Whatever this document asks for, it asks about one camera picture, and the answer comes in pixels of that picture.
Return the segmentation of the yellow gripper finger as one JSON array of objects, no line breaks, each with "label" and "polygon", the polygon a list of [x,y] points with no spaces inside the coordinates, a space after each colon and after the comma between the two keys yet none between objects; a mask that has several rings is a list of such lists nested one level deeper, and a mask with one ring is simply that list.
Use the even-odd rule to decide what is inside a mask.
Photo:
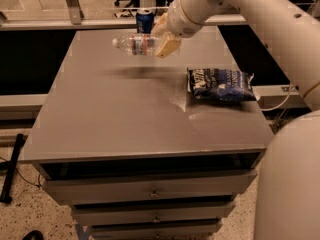
[{"label": "yellow gripper finger", "polygon": [[153,36],[160,37],[166,33],[167,33],[167,14],[164,13],[152,28],[151,34]]},{"label": "yellow gripper finger", "polygon": [[164,33],[156,46],[155,55],[160,58],[165,58],[174,53],[181,46],[181,38],[173,35],[170,32]]}]

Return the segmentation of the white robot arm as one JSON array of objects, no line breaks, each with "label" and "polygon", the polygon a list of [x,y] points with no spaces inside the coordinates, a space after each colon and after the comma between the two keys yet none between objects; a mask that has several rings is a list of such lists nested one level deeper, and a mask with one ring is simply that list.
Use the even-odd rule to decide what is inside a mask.
[{"label": "white robot arm", "polygon": [[254,240],[320,240],[320,23],[289,0],[174,0],[152,33],[190,38],[234,7],[310,111],[271,140],[258,176]]}]

